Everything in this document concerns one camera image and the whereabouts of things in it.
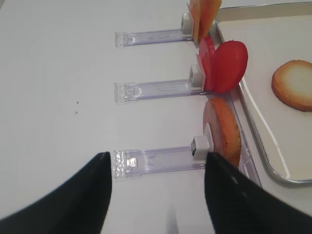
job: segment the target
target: metal tray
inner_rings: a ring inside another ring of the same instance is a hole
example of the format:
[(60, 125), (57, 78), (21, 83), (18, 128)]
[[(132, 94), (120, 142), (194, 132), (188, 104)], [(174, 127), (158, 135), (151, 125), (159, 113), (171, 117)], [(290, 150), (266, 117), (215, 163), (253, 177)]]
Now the metal tray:
[(285, 62), (312, 62), (312, 2), (223, 8), (215, 22), (222, 41), (248, 48), (240, 93), (268, 172), (283, 182), (312, 182), (312, 113), (285, 105), (271, 89)]

